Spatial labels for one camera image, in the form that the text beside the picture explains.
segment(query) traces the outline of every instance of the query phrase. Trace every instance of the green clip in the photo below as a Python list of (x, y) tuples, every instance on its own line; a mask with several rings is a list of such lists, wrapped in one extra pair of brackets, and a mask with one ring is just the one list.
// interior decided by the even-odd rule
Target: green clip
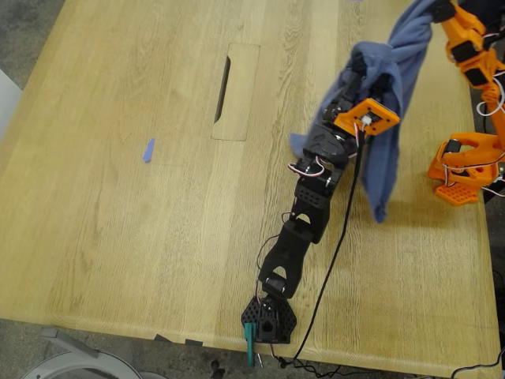
[(256, 322), (246, 322), (244, 325), (245, 340), (247, 341), (247, 366), (254, 367), (254, 339), (256, 336)]

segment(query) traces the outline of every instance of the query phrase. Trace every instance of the concrete floor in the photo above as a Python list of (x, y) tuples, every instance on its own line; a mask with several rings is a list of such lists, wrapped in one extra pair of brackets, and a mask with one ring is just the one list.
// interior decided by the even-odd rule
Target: concrete floor
[[(0, 69), (23, 88), (42, 50), (44, 41), (63, 0), (2, 0), (0, 2)], [(481, 120), (476, 118), (480, 129)], [(505, 273), (505, 201), (496, 198), (486, 207), (492, 260), (496, 269)], [(56, 354), (58, 349), (39, 338), (40, 327), (20, 322), (0, 320), (0, 379), (22, 377), (37, 362)], [(133, 353), (133, 365), (139, 370), (161, 373), (168, 378), (208, 378), (212, 360), (218, 359), (226, 375), (240, 378), (297, 379), (314, 377), (303, 370), (281, 370), (276, 361), (264, 357), (265, 368), (250, 369), (245, 354), (205, 347), (108, 336), (99, 333), (68, 331), (71, 336), (90, 347), (117, 352), (127, 347)], [(317, 365), (320, 371), (333, 370), (333, 365)], [(355, 376), (396, 379), (413, 377), (400, 373), (371, 372)]]

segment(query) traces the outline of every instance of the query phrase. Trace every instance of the light wood tabletop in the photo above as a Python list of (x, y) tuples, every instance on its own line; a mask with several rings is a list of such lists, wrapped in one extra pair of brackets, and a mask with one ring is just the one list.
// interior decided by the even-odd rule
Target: light wood tabletop
[[(306, 130), (353, 44), (385, 41), (407, 3), (67, 0), (0, 145), (0, 317), (244, 351), (256, 254), (297, 180), (287, 134)], [(358, 187), (301, 358), (443, 377), (496, 360), (484, 207), (450, 206), (425, 174), (441, 141), (473, 130), (433, 30), (387, 220), (372, 221)], [(305, 257), (279, 355), (308, 326), (352, 170)]]

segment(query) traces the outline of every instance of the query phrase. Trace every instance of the blue paper scrap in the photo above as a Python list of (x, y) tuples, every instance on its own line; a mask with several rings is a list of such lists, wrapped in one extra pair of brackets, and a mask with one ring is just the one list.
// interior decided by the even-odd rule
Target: blue paper scrap
[(148, 142), (148, 145), (145, 148), (145, 152), (142, 155), (142, 160), (144, 163), (151, 162), (151, 157), (152, 157), (152, 149), (155, 147), (155, 139), (151, 138)]

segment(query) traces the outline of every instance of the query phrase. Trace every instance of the blue towel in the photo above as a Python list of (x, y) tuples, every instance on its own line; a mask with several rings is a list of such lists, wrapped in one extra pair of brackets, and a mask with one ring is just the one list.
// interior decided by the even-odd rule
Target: blue towel
[[(360, 100), (368, 96), (371, 85), (382, 73), (391, 75), (391, 90), (384, 93), (383, 105), (398, 114), (401, 119), (412, 97), (419, 69), (432, 38), (432, 15), (428, 7), (434, 0), (414, 0), (397, 20), (387, 44), (359, 42), (351, 52), (350, 60), (331, 85), (312, 120), (320, 122), (323, 110), (335, 98), (346, 83), (352, 62), (358, 53), (367, 65), (366, 78), (361, 83)], [(386, 217), (386, 204), (393, 190), (398, 166), (398, 135), (400, 124), (370, 137), (361, 182), (365, 188), (372, 215), (381, 223)], [(305, 136), (292, 133), (290, 144), (297, 156), (302, 156)]]

